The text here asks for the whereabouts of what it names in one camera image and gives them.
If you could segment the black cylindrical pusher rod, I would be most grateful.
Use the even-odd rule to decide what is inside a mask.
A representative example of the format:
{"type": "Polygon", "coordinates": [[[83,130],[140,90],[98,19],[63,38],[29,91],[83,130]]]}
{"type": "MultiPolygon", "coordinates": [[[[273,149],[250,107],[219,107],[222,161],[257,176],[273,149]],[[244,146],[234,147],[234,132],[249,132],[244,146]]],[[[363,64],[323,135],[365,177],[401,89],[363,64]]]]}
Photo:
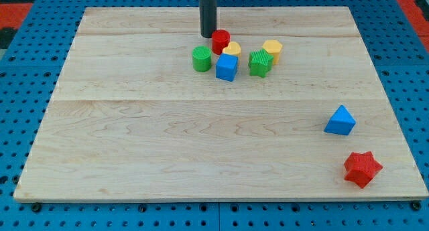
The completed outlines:
{"type": "Polygon", "coordinates": [[[199,12],[201,36],[211,38],[217,30],[217,0],[199,0],[199,12]]]}

